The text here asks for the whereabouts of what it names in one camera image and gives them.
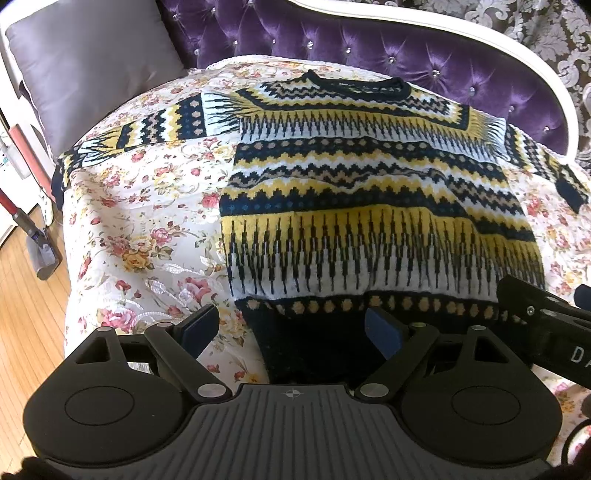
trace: purple tufted headboard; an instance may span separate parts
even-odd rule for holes
[[[564,107],[564,100],[561,103],[557,99],[557,89],[551,88],[539,72],[483,41],[407,22],[329,15],[289,0],[158,2],[164,23],[186,67],[205,68],[216,61],[246,54],[324,60],[361,67],[402,77],[450,99],[508,118],[558,153],[572,151],[569,132],[572,121],[569,123],[565,116],[565,111],[571,112]],[[318,4],[345,11],[358,8],[363,16],[367,11],[372,13],[371,9],[398,11],[397,15],[407,10],[329,0],[307,3],[311,8]],[[463,22],[444,15],[411,12],[419,17],[429,15],[429,19],[435,18],[442,25]],[[460,27],[490,31],[480,25],[465,24]],[[527,50],[514,43],[516,49]],[[543,70],[546,65],[538,60]]]

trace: yellow stripe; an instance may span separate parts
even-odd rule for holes
[[[293,228],[293,235],[291,240],[294,242],[297,250],[297,242],[300,238],[305,239],[306,248],[309,248],[310,240],[316,238],[319,245],[321,245],[322,233],[324,225],[327,228],[328,236],[331,238],[331,245],[335,245],[335,238],[340,239],[341,246],[345,246],[346,227],[350,226],[352,233],[352,241],[354,247],[361,247],[359,236],[364,235],[365,244],[368,243],[367,238],[369,234],[370,218],[374,223],[374,233],[379,232],[379,224],[384,218],[384,233],[387,242],[392,234],[396,234],[398,243],[401,243],[402,234],[408,235],[408,242],[414,242],[412,230],[415,235],[421,233],[423,236],[422,247],[427,246],[429,227],[433,226],[433,231],[439,239],[439,242],[444,247],[443,242],[445,235],[448,235],[450,241],[450,253],[457,253],[461,247],[470,252],[472,247],[472,233],[474,233],[473,244],[476,247],[476,255],[479,257],[480,246],[485,247],[490,257],[496,258],[496,261],[504,265],[506,257],[503,255],[503,250],[506,249],[508,258],[523,258],[524,254],[529,254],[532,259],[540,260],[540,252],[535,241],[520,241],[509,240],[504,236],[493,234],[481,234],[476,232],[474,224],[466,218],[452,218],[452,217],[437,217],[433,215],[427,208],[424,207],[393,207],[390,205],[376,205],[368,207],[357,207],[349,209],[338,210],[316,210],[314,212],[289,212],[289,213],[272,213],[261,215],[248,216],[225,216],[222,217],[222,233],[224,237],[224,244],[226,253],[230,252],[231,234],[236,233],[236,241],[240,245],[242,243],[242,232],[246,232],[246,241],[248,251],[252,251],[254,233],[258,231],[259,246],[262,244],[263,234],[265,231],[270,233],[270,240],[273,243],[276,240],[276,233],[281,227],[281,250],[287,250],[288,228]],[[303,234],[300,235],[300,225],[303,228]],[[316,234],[312,234],[312,225],[316,227]],[[339,227],[338,236],[335,233],[336,227]],[[465,234],[465,244],[460,241],[460,234],[462,231]]]

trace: metal screw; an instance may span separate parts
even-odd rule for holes
[[[366,383],[359,389],[359,392],[364,397],[381,398],[388,395],[390,390],[388,390],[388,387],[386,387],[386,385],[382,385],[381,383]]]
[[[206,383],[197,389],[197,394],[203,398],[218,398],[226,393],[226,387],[219,383]]]

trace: lavender pillow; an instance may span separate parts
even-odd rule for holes
[[[6,35],[55,157],[127,100],[184,74],[155,0],[59,0]]]

